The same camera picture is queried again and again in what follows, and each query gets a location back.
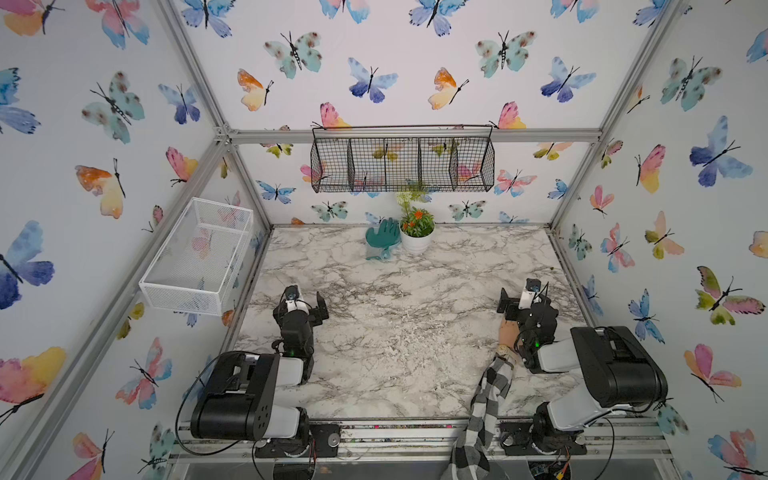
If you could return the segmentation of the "beige wrist watch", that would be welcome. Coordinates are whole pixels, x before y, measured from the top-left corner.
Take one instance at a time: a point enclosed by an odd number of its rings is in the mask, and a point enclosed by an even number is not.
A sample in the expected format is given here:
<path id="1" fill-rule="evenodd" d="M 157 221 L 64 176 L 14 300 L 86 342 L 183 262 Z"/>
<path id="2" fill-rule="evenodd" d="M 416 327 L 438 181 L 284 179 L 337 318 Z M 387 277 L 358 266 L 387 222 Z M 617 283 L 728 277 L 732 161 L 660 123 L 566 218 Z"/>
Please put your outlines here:
<path id="1" fill-rule="evenodd" d="M 498 345 L 496 356 L 511 364 L 517 364 L 520 361 L 519 355 L 513 349 L 503 344 Z"/>

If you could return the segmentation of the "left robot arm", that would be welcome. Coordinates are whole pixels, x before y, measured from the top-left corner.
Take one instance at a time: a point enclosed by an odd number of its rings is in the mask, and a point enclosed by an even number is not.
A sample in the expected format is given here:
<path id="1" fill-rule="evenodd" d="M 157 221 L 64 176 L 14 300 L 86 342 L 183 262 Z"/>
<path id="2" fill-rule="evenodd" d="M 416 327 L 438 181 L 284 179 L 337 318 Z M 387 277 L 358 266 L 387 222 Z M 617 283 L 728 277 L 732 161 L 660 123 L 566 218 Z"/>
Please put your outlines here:
<path id="1" fill-rule="evenodd" d="M 280 337 L 270 353 L 230 350 L 211 360 L 205 371 L 189 430 L 198 440 L 250 441 L 255 451 L 273 458 L 315 457 L 317 441 L 302 407 L 276 402 L 279 387 L 306 384 L 314 369 L 314 329 L 329 319 L 321 293 L 304 299 L 296 285 L 286 287 L 272 316 Z"/>

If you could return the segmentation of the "plaid sleeved forearm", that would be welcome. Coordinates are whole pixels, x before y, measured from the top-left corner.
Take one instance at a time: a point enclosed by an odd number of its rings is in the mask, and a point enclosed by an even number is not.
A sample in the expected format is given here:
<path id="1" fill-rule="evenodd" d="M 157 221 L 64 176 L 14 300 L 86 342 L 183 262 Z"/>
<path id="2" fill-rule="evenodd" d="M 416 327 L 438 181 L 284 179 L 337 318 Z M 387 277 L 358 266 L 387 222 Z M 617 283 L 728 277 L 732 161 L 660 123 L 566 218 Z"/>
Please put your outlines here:
<path id="1" fill-rule="evenodd" d="M 494 356 L 484 371 L 470 402 L 470 417 L 457 437 L 441 479 L 485 479 L 490 473 L 487 458 L 499 416 L 514 377 L 516 364 Z"/>

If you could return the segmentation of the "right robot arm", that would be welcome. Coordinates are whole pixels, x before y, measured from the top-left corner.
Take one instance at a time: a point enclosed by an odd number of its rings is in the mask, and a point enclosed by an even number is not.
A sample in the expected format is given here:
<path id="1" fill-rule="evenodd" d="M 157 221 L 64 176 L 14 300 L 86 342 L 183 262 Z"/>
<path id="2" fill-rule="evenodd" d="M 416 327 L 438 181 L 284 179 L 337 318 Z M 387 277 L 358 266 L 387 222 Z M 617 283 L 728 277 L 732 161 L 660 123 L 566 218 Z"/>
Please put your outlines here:
<path id="1" fill-rule="evenodd" d="M 514 351 L 530 373 L 582 374 L 581 383 L 541 403 L 531 419 L 501 424 L 506 455 L 585 455 L 578 437 L 594 422 L 612 412 L 643 413 L 666 399 L 664 373 L 628 328 L 573 327 L 557 341 L 559 311 L 538 280 L 518 297 L 502 290 L 497 311 L 518 325 Z"/>

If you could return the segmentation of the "mannequin hand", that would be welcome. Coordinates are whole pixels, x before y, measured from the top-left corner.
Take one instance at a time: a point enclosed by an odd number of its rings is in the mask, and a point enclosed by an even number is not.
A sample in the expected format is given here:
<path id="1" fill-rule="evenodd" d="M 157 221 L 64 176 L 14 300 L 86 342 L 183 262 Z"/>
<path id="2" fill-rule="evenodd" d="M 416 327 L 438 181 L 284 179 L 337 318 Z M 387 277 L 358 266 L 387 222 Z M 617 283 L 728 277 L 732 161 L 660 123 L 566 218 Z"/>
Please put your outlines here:
<path id="1" fill-rule="evenodd" d="M 516 344 L 519 341 L 519 335 L 519 325 L 516 321 L 502 320 L 499 327 L 498 345 L 507 345 L 515 351 Z"/>

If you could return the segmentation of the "green hand shaped holder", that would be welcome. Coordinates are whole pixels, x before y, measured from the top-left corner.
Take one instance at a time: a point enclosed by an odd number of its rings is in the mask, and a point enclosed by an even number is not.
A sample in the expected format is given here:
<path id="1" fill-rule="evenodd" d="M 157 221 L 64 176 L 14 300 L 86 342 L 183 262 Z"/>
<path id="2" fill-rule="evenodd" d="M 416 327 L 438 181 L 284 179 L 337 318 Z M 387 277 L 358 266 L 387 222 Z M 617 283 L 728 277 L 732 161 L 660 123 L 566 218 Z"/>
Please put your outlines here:
<path id="1" fill-rule="evenodd" d="M 366 259 L 388 260 L 392 249 L 400 243 L 399 222 L 393 218 L 382 220 L 378 226 L 369 227 L 365 234 Z"/>

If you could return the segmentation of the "potted plant white pot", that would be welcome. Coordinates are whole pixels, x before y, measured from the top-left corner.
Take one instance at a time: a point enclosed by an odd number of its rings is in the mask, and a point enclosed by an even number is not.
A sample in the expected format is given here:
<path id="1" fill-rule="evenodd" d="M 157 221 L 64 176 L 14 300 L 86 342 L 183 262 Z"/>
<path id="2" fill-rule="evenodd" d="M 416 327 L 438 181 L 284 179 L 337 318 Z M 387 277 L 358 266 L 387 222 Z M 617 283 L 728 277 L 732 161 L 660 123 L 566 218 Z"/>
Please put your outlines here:
<path id="1" fill-rule="evenodd" d="M 435 230 L 434 216 L 417 203 L 424 203 L 426 190 L 419 184 L 409 185 L 398 192 L 396 200 L 402 211 L 400 234 L 403 248 L 414 255 L 423 254 L 431 243 Z"/>

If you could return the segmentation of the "white mesh wall basket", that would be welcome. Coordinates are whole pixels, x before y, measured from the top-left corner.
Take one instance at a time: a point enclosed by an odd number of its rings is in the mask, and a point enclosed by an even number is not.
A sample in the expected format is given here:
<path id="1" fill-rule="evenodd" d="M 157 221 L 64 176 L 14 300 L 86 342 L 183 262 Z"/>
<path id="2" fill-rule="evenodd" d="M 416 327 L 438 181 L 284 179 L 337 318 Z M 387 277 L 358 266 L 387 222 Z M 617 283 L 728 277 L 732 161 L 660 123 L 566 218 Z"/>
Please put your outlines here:
<path id="1" fill-rule="evenodd" d="M 156 309 L 221 315 L 253 234 L 252 210 L 194 197 L 139 281 Z"/>

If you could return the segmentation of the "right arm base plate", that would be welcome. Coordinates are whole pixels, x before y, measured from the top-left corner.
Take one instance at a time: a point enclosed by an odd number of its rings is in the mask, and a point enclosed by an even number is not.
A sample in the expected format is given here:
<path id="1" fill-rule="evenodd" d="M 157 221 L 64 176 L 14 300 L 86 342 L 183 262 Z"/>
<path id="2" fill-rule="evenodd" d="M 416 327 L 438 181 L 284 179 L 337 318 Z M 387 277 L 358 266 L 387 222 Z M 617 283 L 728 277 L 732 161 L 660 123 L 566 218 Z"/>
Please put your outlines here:
<path id="1" fill-rule="evenodd" d="M 499 424 L 499 444 L 507 456 L 586 455 L 577 442 L 581 431 L 564 432 L 546 423 L 509 421 Z"/>

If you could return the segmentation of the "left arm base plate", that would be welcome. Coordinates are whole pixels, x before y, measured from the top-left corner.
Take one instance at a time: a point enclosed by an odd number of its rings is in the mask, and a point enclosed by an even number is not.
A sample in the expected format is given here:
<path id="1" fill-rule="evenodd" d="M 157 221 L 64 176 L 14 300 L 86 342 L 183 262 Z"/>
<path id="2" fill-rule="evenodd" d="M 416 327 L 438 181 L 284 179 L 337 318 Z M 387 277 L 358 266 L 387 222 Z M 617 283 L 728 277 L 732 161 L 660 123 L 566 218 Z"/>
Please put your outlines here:
<path id="1" fill-rule="evenodd" d="M 301 424 L 292 438 L 270 439 L 255 448 L 256 458 L 336 458 L 341 444 L 341 426 L 336 423 Z"/>

